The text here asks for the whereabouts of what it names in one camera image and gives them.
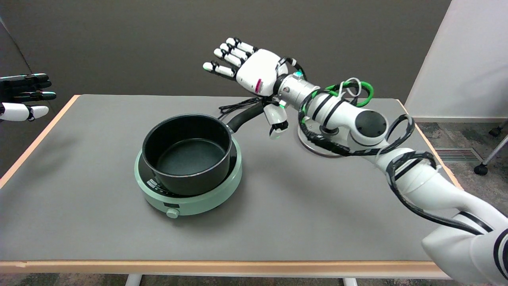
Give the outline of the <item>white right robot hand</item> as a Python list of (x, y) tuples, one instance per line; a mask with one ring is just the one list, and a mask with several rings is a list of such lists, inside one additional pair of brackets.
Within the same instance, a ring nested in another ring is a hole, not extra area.
[(281, 63), (281, 57), (271, 51), (258, 49), (237, 37), (227, 38), (225, 43), (214, 49), (214, 54), (230, 64), (230, 67), (213, 60), (203, 63), (203, 69), (234, 80), (261, 98), (263, 112), (271, 126), (269, 136), (278, 139), (289, 126), (285, 107), (275, 99), (276, 92), (273, 90), (278, 76), (287, 74), (287, 66)]

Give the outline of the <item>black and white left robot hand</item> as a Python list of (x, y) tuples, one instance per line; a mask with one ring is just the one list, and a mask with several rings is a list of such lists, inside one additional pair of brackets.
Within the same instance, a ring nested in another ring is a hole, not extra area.
[(51, 87), (49, 76), (45, 73), (23, 74), (0, 78), (0, 119), (2, 121), (32, 122), (45, 116), (49, 107), (27, 105), (27, 102), (56, 99), (55, 92), (45, 92)]

